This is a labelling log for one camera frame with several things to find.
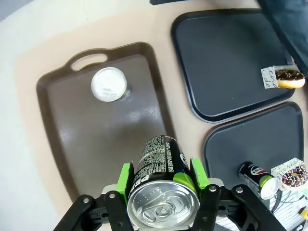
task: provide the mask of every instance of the dark gray tray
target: dark gray tray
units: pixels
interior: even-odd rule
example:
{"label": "dark gray tray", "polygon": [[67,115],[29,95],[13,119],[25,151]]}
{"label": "dark gray tray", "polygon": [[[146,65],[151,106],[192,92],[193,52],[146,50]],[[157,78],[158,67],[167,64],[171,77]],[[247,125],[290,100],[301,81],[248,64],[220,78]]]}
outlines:
{"label": "dark gray tray", "polygon": [[303,118],[296,103],[267,111],[214,129],[204,144],[205,169],[228,189],[243,182],[240,164],[251,161],[266,171],[293,157],[304,159]]}
{"label": "dark gray tray", "polygon": [[260,10],[216,10],[179,16],[172,26],[193,111],[216,123],[285,100],[294,90],[264,89],[260,70],[290,56]]}

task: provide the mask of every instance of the screw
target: screw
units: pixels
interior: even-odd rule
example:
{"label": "screw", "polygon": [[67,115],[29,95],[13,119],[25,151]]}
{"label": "screw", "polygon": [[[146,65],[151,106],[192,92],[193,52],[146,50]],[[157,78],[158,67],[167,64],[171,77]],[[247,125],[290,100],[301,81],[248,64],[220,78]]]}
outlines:
{"label": "screw", "polygon": [[243,188],[242,187],[237,187],[236,188],[236,192],[237,193],[242,193],[243,192]]}
{"label": "screw", "polygon": [[216,187],[214,185],[210,186],[210,191],[211,192],[215,192],[216,191]]}

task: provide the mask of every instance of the chocolate donut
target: chocolate donut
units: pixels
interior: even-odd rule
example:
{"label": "chocolate donut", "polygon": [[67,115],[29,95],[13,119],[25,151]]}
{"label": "chocolate donut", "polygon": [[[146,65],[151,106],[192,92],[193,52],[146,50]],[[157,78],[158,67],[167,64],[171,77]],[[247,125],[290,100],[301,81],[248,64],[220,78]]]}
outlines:
{"label": "chocolate donut", "polygon": [[298,188],[306,184],[308,173],[304,165],[293,168],[282,177],[282,183],[286,188]]}

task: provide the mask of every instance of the soda can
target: soda can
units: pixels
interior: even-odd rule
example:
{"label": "soda can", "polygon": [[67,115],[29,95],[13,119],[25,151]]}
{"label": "soda can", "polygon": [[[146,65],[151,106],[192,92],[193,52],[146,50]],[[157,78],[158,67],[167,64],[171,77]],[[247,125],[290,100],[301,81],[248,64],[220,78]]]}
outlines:
{"label": "soda can", "polygon": [[278,179],[252,162],[242,164],[239,177],[263,200],[272,198],[278,191]]}
{"label": "soda can", "polygon": [[192,225],[199,208],[196,189],[178,142],[150,139],[128,197],[128,216],[139,228]]}

